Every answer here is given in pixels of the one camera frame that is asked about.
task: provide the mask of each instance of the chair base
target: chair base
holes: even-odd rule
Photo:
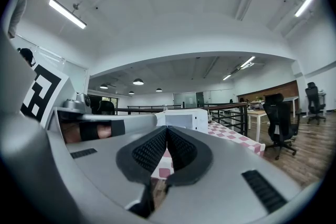
[[[312,121],[312,120],[317,120],[317,125],[320,125],[320,119],[322,119],[322,120],[324,120],[324,122],[326,122],[326,117],[315,115],[313,117],[308,118],[307,124],[309,124],[310,121]]]
[[[280,157],[280,152],[281,152],[281,149],[284,147],[284,148],[287,148],[288,150],[291,150],[293,151],[292,155],[295,156],[296,154],[296,149],[292,148],[291,147],[292,145],[292,142],[273,142],[273,145],[269,145],[269,146],[266,146],[265,147],[265,151],[269,148],[275,148],[275,147],[279,147],[279,152],[278,152],[278,156],[275,157],[275,160],[278,160],[279,157]]]

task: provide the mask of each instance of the brown wooden wall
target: brown wooden wall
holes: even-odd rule
[[[241,95],[238,95],[237,97],[238,97],[238,101],[241,97],[243,97],[244,100],[248,99],[249,101],[256,101],[257,97],[258,99],[265,100],[264,98],[265,95],[271,95],[275,93],[282,93],[284,98],[299,96],[299,89],[298,89],[296,80],[276,86],[276,87],[264,89],[261,91],[241,94]],[[299,100],[295,100],[295,108],[296,109],[299,108]]]

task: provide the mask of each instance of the pink and white checkered cloth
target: pink and white checkered cloth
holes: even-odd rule
[[[208,134],[233,141],[244,147],[247,147],[249,150],[252,150],[259,156],[264,155],[265,144],[260,144],[246,136],[238,134],[237,132],[222,126],[219,123],[212,122],[208,124]],[[158,166],[152,174],[152,177],[159,179],[167,179],[168,176],[174,173],[173,162],[168,150],[165,151],[163,157],[161,158]]]

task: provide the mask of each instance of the office chair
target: office chair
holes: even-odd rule
[[[98,115],[115,115],[114,104],[110,101],[101,100],[97,110]]]
[[[298,124],[291,124],[290,121],[290,106],[283,102],[284,97],[281,93],[274,94],[266,98],[264,104],[265,112],[270,121],[270,126],[268,128],[268,135],[273,141],[273,145],[266,146],[265,151],[268,148],[279,147],[279,154],[276,156],[275,160],[279,159],[281,149],[283,147],[293,151],[292,155],[296,154],[296,149],[291,147],[291,141],[286,141],[292,139],[292,137],[298,132]],[[279,126],[279,134],[275,134],[276,125]]]
[[[317,125],[320,125],[320,119],[326,122],[326,117],[319,116],[320,111],[324,109],[326,104],[320,104],[319,90],[315,86],[314,82],[308,83],[308,88],[306,88],[306,95],[308,97],[308,109],[309,112],[315,114],[315,116],[308,118],[308,124],[311,120],[317,120]]]

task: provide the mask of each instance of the black metal railing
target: black metal railing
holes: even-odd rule
[[[164,106],[128,106],[128,108],[117,108],[118,112],[132,113],[159,113],[164,110]],[[180,110],[181,108],[169,108],[169,110]],[[247,103],[225,103],[225,104],[206,104],[199,109],[208,111],[212,120],[218,122],[225,127],[233,127],[238,129],[238,133],[247,136],[248,132],[248,117]]]

